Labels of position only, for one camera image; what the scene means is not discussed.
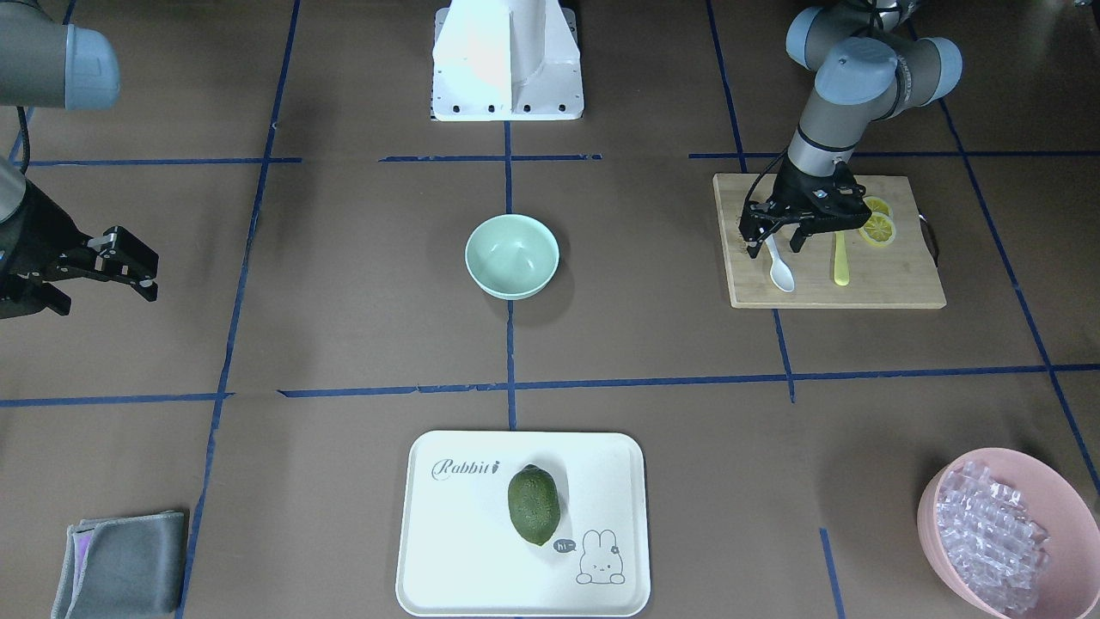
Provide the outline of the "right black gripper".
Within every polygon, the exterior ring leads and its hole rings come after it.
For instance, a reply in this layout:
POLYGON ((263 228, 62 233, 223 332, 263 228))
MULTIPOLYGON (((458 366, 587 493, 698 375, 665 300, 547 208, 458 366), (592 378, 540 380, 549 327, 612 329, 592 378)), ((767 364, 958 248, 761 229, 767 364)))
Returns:
POLYGON ((158 299, 160 255, 148 244, 125 226, 107 229, 101 236, 82 234, 70 215, 31 181, 13 215, 4 220, 1 239, 4 320, 46 309, 69 314, 72 299, 52 286, 61 279, 116 281, 132 287, 145 301, 158 299))

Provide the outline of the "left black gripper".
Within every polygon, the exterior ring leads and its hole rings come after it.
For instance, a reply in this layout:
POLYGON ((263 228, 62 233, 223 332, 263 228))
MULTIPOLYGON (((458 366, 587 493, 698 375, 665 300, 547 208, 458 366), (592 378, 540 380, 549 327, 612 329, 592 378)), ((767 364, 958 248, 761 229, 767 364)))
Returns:
POLYGON ((769 199, 746 199, 743 205, 740 235, 749 258, 757 259, 765 242, 783 226, 795 226, 789 241, 794 254, 810 236, 864 226, 871 214, 864 203, 865 194, 867 188, 856 183, 845 162, 821 177, 781 161, 769 199))

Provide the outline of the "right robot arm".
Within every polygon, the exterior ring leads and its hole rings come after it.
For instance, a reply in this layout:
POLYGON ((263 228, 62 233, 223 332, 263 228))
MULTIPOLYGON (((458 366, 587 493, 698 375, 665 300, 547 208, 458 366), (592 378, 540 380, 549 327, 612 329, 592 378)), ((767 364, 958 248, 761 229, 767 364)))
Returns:
MULTIPOLYGON (((106 36, 55 22, 36 1, 1 8, 1 101, 20 123, 30 108, 102 110, 120 95, 120 66, 106 36)), ((64 279, 117 281, 146 299, 158 297, 158 254, 112 226, 82 234, 72 215, 28 179, 30 157, 1 169, 1 301, 3 318, 51 310, 70 313, 64 279)))

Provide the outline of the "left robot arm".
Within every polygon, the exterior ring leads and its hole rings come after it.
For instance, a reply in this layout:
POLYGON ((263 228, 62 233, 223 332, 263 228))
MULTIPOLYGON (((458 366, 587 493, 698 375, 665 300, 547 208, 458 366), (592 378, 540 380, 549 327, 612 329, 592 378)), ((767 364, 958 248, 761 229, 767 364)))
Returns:
POLYGON ((750 258, 783 226, 793 252, 816 234, 859 229, 870 219, 850 156, 871 123, 928 106, 963 77, 963 54, 947 38, 900 38, 916 1, 840 1, 798 13, 785 48, 814 74, 791 142, 773 161, 773 190, 745 199, 739 232, 750 258))

